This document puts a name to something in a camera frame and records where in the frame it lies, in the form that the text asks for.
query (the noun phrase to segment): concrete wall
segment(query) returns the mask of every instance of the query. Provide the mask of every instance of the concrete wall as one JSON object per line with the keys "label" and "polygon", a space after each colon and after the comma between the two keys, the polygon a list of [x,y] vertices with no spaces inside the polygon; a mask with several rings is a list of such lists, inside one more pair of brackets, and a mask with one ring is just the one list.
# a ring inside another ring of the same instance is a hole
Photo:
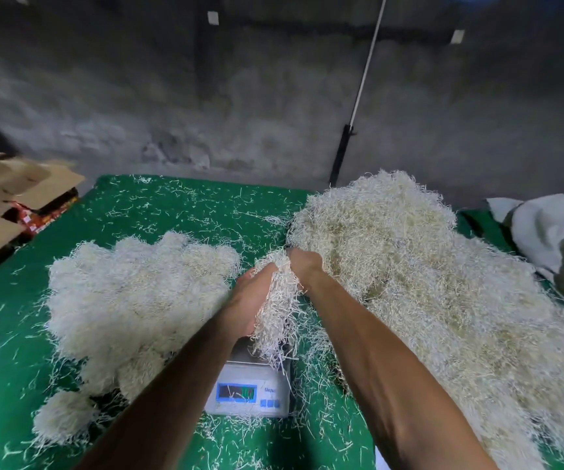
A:
{"label": "concrete wall", "polygon": [[[12,147],[73,160],[91,179],[323,189],[368,49],[354,30],[380,0],[30,3],[0,0],[0,132]],[[397,168],[457,206],[564,192],[564,12],[419,6],[395,0],[388,23],[471,38],[379,43],[340,184]],[[221,26],[202,23],[210,7]]]}

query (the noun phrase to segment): green table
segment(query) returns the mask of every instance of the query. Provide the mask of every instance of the green table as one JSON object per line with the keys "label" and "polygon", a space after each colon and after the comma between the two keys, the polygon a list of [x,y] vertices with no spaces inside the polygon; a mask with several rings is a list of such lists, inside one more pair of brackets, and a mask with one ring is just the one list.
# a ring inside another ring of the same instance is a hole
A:
{"label": "green table", "polygon": [[[164,177],[101,177],[79,204],[0,266],[0,469],[70,468],[83,449],[54,447],[36,456],[32,412],[58,387],[74,386],[70,365],[51,363],[53,346],[40,307],[47,267],[81,241],[112,246],[124,236],[153,242],[166,231],[186,232],[210,244],[231,241],[244,266],[284,243],[283,222],[309,192]],[[459,223],[471,235],[471,228]],[[302,362],[297,372],[302,372]],[[319,372],[328,372],[327,363]],[[237,432],[231,419],[203,417],[180,467],[372,469],[373,443],[354,400],[334,380],[312,390],[305,426],[291,419]],[[555,465],[555,469],[564,466]]]}

